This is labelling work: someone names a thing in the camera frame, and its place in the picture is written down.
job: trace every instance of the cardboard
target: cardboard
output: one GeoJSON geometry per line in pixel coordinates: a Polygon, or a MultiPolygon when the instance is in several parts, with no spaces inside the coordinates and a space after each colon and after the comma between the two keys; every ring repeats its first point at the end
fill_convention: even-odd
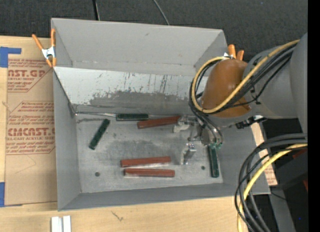
{"type": "MultiPolygon", "coordinates": [[[[39,39],[44,48],[50,40],[39,39]]],[[[9,54],[4,204],[57,200],[53,71],[31,37],[0,37],[9,54]]]]}

